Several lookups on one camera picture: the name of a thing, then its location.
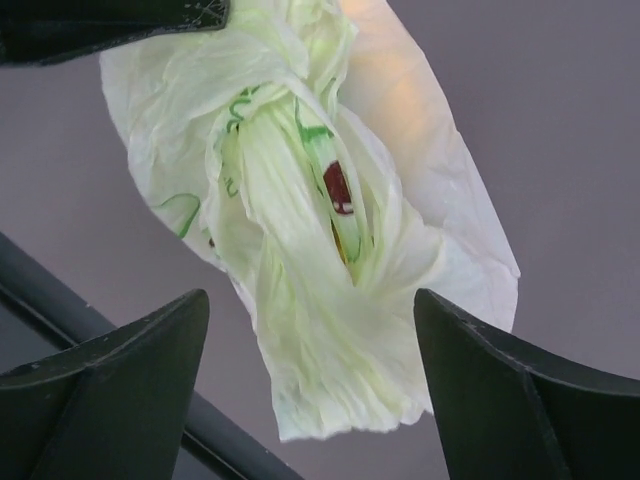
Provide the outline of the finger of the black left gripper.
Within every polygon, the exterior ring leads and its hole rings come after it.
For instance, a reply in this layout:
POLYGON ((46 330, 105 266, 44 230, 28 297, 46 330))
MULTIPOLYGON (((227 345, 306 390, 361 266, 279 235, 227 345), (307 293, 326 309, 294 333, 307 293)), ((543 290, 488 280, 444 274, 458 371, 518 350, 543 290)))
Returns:
POLYGON ((226 26, 230 0, 2 0, 1 66, 56 65, 164 34, 226 26))

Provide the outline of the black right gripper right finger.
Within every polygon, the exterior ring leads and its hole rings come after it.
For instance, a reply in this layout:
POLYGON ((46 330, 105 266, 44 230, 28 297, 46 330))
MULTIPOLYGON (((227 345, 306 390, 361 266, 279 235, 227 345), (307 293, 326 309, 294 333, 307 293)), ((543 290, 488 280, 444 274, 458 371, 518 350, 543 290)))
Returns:
POLYGON ((639 383, 552 354, 430 290, 414 319, 452 479, 636 479, 639 383))

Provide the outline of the light green plastic bag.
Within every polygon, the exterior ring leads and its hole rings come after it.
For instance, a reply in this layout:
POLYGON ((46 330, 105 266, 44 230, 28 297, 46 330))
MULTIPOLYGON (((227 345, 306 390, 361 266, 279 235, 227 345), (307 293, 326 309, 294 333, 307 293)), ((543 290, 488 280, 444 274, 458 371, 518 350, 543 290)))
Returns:
POLYGON ((429 62, 385 1, 237 1, 219 32, 105 51, 145 203, 250 313, 283 441, 432 408, 430 289, 510 331, 520 270, 429 62))

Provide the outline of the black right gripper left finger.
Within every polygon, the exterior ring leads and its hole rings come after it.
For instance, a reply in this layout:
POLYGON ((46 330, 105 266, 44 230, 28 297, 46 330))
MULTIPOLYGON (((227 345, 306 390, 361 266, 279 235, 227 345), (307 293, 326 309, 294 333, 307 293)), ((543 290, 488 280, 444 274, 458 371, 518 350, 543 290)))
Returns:
POLYGON ((2 373, 2 478, 171 478, 208 318, 207 294, 193 290, 2 373))

